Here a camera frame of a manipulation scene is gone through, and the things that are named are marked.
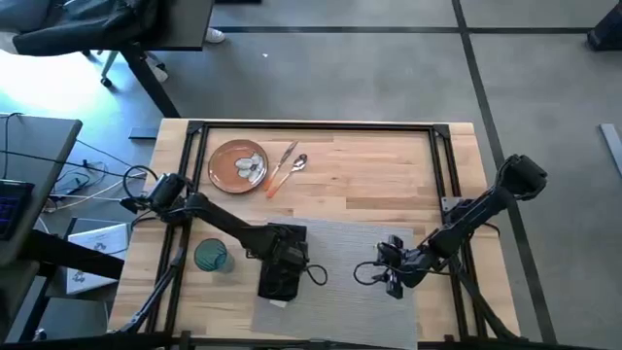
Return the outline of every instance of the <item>floor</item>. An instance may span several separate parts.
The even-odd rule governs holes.
[[[417,29],[455,28],[452,0],[218,6],[212,25],[228,32],[227,41],[203,52],[160,53],[170,74],[165,88],[180,113],[195,118],[474,123],[489,182],[501,154],[529,155],[549,173],[546,190],[521,203],[520,214],[557,339],[617,348],[622,262],[613,257],[622,245],[622,182],[597,126],[622,125],[622,52],[591,52],[584,34],[572,34],[572,28],[595,25],[617,1],[461,3],[466,25],[481,29],[468,35],[472,52],[455,30]],[[321,28],[300,28],[309,26]],[[0,111],[81,119],[80,139],[147,163],[153,143],[126,136],[132,126],[157,126],[161,114],[121,58],[109,75],[115,88],[102,87],[104,57],[0,52]],[[82,158],[122,169],[77,145],[71,159]],[[131,220],[117,204],[101,200],[44,220],[63,232],[72,216]],[[521,331],[538,340],[512,225],[505,214],[497,222]],[[55,299],[51,308],[43,321],[50,337],[105,329],[101,302]],[[55,310],[64,315],[62,323]]]

